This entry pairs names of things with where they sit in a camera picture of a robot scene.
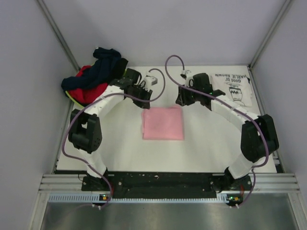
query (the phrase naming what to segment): pile of clothes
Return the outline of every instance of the pile of clothes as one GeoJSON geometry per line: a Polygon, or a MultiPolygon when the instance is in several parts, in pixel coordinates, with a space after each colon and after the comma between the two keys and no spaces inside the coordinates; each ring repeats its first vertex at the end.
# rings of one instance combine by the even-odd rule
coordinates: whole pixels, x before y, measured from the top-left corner
{"type": "Polygon", "coordinates": [[[128,61],[114,49],[97,48],[93,53],[97,61],[83,66],[76,76],[65,78],[61,87],[75,103],[87,106],[99,97],[113,79],[124,75],[128,61]]]}

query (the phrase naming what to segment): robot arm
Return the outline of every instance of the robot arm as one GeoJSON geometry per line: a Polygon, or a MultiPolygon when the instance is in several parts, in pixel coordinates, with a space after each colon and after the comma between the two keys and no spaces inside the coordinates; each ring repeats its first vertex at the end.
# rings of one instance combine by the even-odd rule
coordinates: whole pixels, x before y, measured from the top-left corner
{"type": "Polygon", "coordinates": [[[186,87],[210,94],[231,106],[231,108],[229,108],[217,100],[212,100],[206,96],[193,93],[182,87],[178,88],[177,104],[184,106],[199,101],[201,105],[221,115],[241,131],[241,154],[225,169],[224,179],[217,190],[220,191],[225,188],[235,187],[236,184],[240,184],[240,181],[248,175],[254,163],[262,157],[265,157],[266,154],[264,144],[253,123],[236,113],[234,109],[248,115],[259,125],[264,134],[270,154],[279,147],[273,119],[269,115],[258,116],[257,114],[249,112],[231,101],[225,96],[224,92],[220,90],[214,91],[209,82],[209,76],[205,73],[193,76],[189,70],[186,70],[182,72],[181,76],[186,80],[186,87]]]}
{"type": "MultiPolygon", "coordinates": [[[[142,80],[142,76],[139,72],[132,69],[127,69],[122,78],[113,80],[107,87],[106,91],[104,91],[104,93],[96,99],[103,100],[88,108],[73,124],[69,132],[68,140],[73,143],[74,147],[78,149],[82,157],[89,163],[89,165],[95,168],[100,174],[103,175],[107,170],[102,161],[100,152],[97,151],[103,138],[100,127],[100,119],[103,119],[116,104],[125,99],[124,95],[115,95],[107,98],[104,97],[111,93],[125,93],[140,99],[150,100],[153,92],[151,87],[157,83],[157,78],[151,76],[150,74],[147,74],[142,80]]],[[[133,100],[133,102],[140,108],[150,108],[149,102],[145,103],[136,100],[133,100]]],[[[78,109],[72,111],[71,120],[78,112],[78,109]]],[[[87,172],[93,177],[100,178],[100,176],[90,169],[88,165],[87,172]]]]}

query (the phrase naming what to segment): gray wall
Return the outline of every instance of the gray wall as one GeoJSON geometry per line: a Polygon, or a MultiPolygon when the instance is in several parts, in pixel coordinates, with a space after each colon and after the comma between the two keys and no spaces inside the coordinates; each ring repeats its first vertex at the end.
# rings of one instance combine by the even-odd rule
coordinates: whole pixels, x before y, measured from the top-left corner
{"type": "Polygon", "coordinates": [[[74,73],[34,0],[0,1],[0,226],[26,229],[49,173],[74,73]]]}
{"type": "Polygon", "coordinates": [[[45,0],[79,65],[95,46],[131,66],[249,64],[284,0],[45,0]]]}
{"type": "Polygon", "coordinates": [[[307,201],[307,1],[295,0],[261,56],[254,74],[274,116],[287,170],[307,201]]]}

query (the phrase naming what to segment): pink cloth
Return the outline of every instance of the pink cloth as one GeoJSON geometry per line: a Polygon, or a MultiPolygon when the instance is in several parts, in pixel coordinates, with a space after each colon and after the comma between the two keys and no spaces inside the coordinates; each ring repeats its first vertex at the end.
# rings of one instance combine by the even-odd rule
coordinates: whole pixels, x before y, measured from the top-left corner
{"type": "Polygon", "coordinates": [[[145,140],[184,140],[181,107],[144,109],[142,132],[145,140]]]}

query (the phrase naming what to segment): white label strip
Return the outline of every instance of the white label strip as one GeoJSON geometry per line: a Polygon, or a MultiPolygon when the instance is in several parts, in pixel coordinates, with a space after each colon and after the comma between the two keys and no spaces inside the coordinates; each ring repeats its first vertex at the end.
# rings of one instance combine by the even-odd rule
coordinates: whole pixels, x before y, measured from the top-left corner
{"type": "MultiPolygon", "coordinates": [[[[199,199],[144,199],[144,198],[124,198],[111,199],[110,203],[228,203],[227,194],[217,194],[216,198],[199,199]]],[[[99,194],[50,194],[51,203],[105,203],[99,200],[99,194]]]]}

